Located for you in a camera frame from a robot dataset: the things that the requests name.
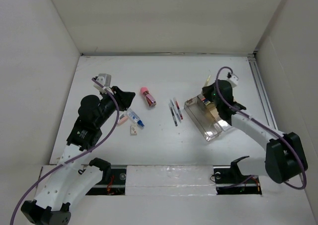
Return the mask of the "pink cap crayon jar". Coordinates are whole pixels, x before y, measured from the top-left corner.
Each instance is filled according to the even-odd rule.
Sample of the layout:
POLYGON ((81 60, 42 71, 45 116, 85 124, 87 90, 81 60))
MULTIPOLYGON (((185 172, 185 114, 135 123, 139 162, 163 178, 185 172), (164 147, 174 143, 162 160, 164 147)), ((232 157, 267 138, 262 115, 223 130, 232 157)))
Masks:
POLYGON ((142 87, 140 89, 140 93, 141 95, 144 97, 147 105, 152 108, 155 107, 157 102, 155 100, 155 98, 150 94, 149 90, 146 87, 142 87))

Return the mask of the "red gel pen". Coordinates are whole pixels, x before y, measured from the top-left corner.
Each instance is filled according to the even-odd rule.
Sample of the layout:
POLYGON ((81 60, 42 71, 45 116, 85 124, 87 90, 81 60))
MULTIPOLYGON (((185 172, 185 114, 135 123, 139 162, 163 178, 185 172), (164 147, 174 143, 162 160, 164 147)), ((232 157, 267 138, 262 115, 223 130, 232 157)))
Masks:
POLYGON ((177 110, 178 110, 178 113, 179 113, 180 119, 181 119, 181 120, 183 120, 183 115, 182 115, 182 113, 181 113, 181 110, 180 110, 180 107, 179 107, 179 104, 178 104, 178 102, 177 102, 176 98, 174 98, 174 103, 175 103, 176 108, 177 108, 177 110))

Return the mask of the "black pen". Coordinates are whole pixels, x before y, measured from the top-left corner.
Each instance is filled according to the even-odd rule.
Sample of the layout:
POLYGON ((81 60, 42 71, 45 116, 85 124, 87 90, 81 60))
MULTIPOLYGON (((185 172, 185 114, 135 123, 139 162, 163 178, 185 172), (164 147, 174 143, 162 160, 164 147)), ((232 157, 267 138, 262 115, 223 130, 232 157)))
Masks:
POLYGON ((172 118, 173 118, 174 124, 175 124, 175 126, 177 127, 178 124, 177 124, 176 116, 175 116, 175 113, 174 113, 174 111, 173 111, 172 103, 171 103, 171 102, 169 103, 169 109, 170 109, 170 112, 171 112, 171 114, 172 114, 172 118))

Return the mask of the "blue gel pen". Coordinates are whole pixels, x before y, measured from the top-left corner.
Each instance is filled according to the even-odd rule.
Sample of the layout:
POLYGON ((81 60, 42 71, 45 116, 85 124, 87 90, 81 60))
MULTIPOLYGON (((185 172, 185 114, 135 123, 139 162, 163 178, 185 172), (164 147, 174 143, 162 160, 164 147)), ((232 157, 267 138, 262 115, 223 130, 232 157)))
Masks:
POLYGON ((176 116, 177 116, 178 121, 181 123, 181 118, 180 118, 180 116, 179 116, 179 113, 178 113, 178 110, 177 110, 177 108, 176 108, 176 106, 175 106, 174 101, 172 101, 172 106, 173 106, 173 109, 174 109, 174 112, 175 112, 175 114, 176 114, 176 116))

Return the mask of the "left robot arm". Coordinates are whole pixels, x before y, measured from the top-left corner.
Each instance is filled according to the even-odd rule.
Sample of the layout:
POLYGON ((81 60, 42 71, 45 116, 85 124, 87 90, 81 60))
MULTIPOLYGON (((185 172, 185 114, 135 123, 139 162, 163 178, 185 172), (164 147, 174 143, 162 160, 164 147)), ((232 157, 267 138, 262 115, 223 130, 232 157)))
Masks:
POLYGON ((134 92, 117 86, 101 88, 100 96, 88 95, 80 102, 78 118, 67 138, 66 147, 57 166, 43 178, 47 182, 33 200, 24 201, 21 212, 34 225, 67 225, 72 211, 97 183, 106 183, 111 176, 111 164, 92 159, 83 169, 90 153, 104 141, 101 127, 114 113, 127 110, 134 92))

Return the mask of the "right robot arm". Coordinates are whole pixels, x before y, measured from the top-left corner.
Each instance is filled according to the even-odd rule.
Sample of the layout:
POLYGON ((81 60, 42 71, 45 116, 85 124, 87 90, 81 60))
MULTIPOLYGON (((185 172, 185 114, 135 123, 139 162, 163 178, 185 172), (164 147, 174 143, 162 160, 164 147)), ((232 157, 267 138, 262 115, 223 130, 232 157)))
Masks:
POLYGON ((297 190, 307 185, 308 163, 300 137, 265 126, 247 114, 246 107, 234 100, 229 81, 216 80, 202 88, 203 96, 216 106, 222 120, 244 132, 265 150, 264 170, 274 182, 297 190))

